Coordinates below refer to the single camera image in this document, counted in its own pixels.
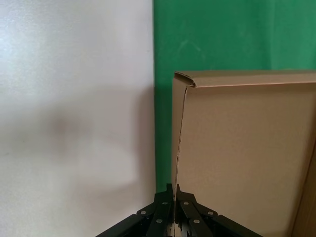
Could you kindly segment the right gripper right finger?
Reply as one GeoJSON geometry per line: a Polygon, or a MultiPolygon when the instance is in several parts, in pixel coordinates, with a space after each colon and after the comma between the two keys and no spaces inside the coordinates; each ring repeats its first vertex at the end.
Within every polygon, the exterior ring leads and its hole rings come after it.
{"type": "Polygon", "coordinates": [[[197,202],[177,185],[175,223],[183,237],[260,237],[239,223],[197,202]]]}

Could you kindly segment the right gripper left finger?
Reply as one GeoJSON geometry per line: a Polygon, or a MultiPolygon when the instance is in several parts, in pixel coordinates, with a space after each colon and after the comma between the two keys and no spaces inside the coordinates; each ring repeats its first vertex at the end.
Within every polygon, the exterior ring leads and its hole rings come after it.
{"type": "Polygon", "coordinates": [[[166,237],[173,220],[173,188],[155,194],[154,201],[97,237],[166,237]]]}

